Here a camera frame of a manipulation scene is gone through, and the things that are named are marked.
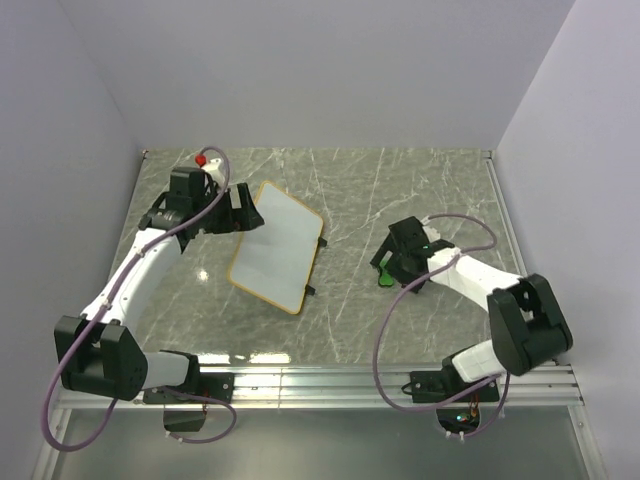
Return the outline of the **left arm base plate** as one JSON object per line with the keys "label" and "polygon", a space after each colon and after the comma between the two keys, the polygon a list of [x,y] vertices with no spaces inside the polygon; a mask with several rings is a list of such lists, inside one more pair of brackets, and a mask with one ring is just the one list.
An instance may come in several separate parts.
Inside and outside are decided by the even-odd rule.
{"label": "left arm base plate", "polygon": [[229,372],[200,373],[190,386],[155,387],[143,393],[142,402],[151,405],[193,403],[193,396],[206,397],[230,404],[235,375]]}

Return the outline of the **green whiteboard eraser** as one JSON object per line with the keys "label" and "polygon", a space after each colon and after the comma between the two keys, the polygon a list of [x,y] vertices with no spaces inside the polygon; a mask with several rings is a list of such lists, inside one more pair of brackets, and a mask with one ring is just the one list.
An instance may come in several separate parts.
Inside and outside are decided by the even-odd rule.
{"label": "green whiteboard eraser", "polygon": [[395,280],[387,270],[388,258],[383,258],[377,266],[378,286],[381,288],[391,288],[395,285]]}

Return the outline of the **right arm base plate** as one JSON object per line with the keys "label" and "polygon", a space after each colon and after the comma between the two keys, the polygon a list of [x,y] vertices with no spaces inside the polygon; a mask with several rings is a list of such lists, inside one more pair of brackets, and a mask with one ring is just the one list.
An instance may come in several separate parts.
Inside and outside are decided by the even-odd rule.
{"label": "right arm base plate", "polygon": [[[439,403],[479,384],[479,381],[465,383],[454,369],[442,368],[440,371],[411,371],[410,381],[401,387],[403,394],[412,398],[415,404]],[[482,386],[457,402],[497,402],[500,393],[496,381]]]}

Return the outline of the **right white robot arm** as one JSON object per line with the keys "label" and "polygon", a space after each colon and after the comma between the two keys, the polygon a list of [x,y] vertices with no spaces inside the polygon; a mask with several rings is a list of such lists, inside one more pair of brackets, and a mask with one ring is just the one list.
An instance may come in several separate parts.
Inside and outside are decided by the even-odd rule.
{"label": "right white robot arm", "polygon": [[461,400],[502,374],[522,376],[569,351],[573,336],[549,281],[523,277],[475,258],[442,238],[428,220],[411,216],[388,228],[370,264],[379,276],[418,293],[428,283],[447,287],[488,315],[489,339],[447,357],[426,391],[430,403]]}

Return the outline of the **yellow framed whiteboard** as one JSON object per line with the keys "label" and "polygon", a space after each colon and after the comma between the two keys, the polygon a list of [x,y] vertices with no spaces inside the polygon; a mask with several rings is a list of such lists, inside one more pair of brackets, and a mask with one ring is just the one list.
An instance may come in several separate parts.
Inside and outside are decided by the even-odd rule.
{"label": "yellow framed whiteboard", "polygon": [[269,181],[261,184],[255,206],[264,225],[241,234],[227,279],[233,286],[297,315],[307,295],[324,220]]}

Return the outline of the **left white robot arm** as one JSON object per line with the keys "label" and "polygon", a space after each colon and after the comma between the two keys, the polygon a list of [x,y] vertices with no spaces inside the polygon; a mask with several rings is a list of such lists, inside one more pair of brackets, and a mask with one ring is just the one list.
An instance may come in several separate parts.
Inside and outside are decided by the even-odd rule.
{"label": "left white robot arm", "polygon": [[64,316],[55,326],[65,389],[126,401],[163,387],[180,402],[199,396],[196,355],[145,353],[134,333],[153,292],[193,239],[264,225],[248,185],[238,183],[234,191],[238,206],[220,175],[195,167],[172,170],[167,190],[141,217],[129,252],[102,292],[80,315]]}

